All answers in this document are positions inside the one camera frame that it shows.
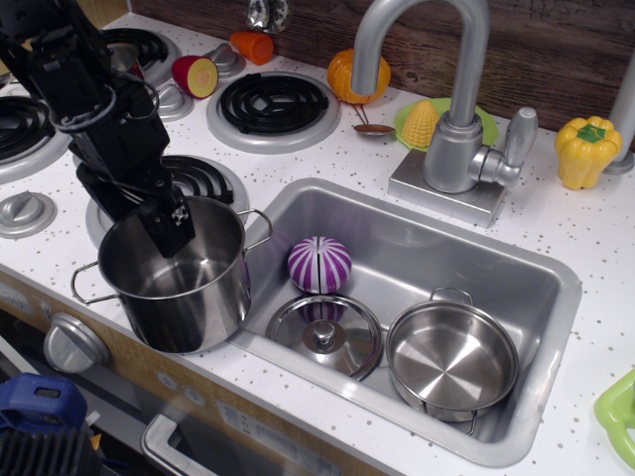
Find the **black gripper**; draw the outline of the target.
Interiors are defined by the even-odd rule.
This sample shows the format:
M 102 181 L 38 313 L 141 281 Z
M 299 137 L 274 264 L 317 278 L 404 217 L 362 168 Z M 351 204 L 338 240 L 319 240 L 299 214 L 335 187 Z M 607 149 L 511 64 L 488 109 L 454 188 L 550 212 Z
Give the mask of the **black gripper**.
M 155 96 L 145 81 L 48 83 L 54 124 L 71 135 L 91 198 L 114 221 L 136 212 L 159 253 L 172 258 L 194 238 L 194 227 L 162 164 L 169 137 Z

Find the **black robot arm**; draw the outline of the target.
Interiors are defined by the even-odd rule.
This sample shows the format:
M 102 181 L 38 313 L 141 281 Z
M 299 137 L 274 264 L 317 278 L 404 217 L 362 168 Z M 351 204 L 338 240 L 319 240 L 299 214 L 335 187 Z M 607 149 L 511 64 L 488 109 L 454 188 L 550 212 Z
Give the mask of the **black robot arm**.
M 103 33 L 74 1 L 4 1 L 1 60 L 72 138 L 77 177 L 118 221 L 136 214 L 165 257 L 194 236 L 189 206 L 162 157 L 169 136 L 156 89 L 116 70 Z

